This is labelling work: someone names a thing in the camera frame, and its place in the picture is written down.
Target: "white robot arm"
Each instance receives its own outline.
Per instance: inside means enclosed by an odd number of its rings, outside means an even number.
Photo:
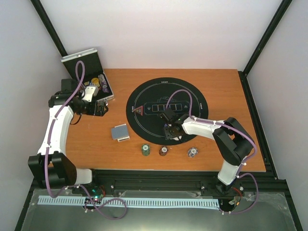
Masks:
[[[235,118],[230,117],[225,121],[213,121],[199,119],[195,116],[189,117],[187,114],[179,117],[170,108],[167,108],[161,114],[161,118],[168,124],[167,127],[163,128],[166,139],[176,139],[179,136],[188,134],[215,140],[224,158],[218,179],[225,186],[233,183],[238,175],[242,161],[250,154],[253,148],[251,143],[244,137],[221,125],[231,126],[250,137]]]
[[[52,163],[51,167],[48,166],[51,186],[88,184],[92,182],[91,169],[76,168],[66,157],[65,143],[68,128],[74,113],[103,116],[108,112],[108,107],[104,101],[92,102],[98,88],[96,86],[87,86],[84,90],[80,90],[79,94],[74,96],[57,115],[64,102],[72,95],[76,85],[75,80],[62,80],[61,91],[57,92],[49,100],[50,116],[43,144],[37,155],[29,157],[28,165],[41,188],[45,188],[43,160],[46,154],[48,154],[48,163]]]

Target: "green poker chip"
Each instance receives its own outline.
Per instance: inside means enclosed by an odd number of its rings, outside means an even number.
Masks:
[[[148,156],[150,154],[150,146],[148,144],[144,144],[141,147],[141,152],[142,152],[142,155]]]

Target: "black circular mat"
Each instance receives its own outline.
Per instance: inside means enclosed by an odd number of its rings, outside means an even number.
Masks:
[[[190,141],[195,135],[184,135],[180,141],[166,140],[164,121],[159,115],[176,90],[185,89],[192,95],[192,115],[207,119],[208,107],[202,93],[192,84],[177,78],[156,78],[138,86],[130,95],[126,105],[126,116],[131,128],[143,139],[159,145],[176,145]],[[170,101],[171,109],[177,114],[188,114],[190,98],[179,92]]]

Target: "poker chip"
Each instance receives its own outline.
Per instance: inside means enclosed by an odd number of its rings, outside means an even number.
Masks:
[[[189,157],[194,157],[197,154],[198,154],[198,149],[196,149],[195,147],[190,148],[187,152],[187,155]]]
[[[148,156],[150,154],[150,146],[148,144],[144,144],[141,147],[141,152],[142,152],[142,155]]]
[[[168,152],[168,148],[166,146],[163,146],[159,150],[159,155],[160,156],[165,156],[165,155],[167,155],[167,152]]]

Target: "white wall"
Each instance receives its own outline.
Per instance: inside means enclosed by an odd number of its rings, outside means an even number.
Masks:
[[[0,1],[0,230],[14,230],[48,123],[48,99],[68,73],[30,1]]]
[[[243,70],[281,0],[42,0],[68,53],[104,68]]]
[[[308,1],[291,3],[248,76],[279,178],[308,230]]]

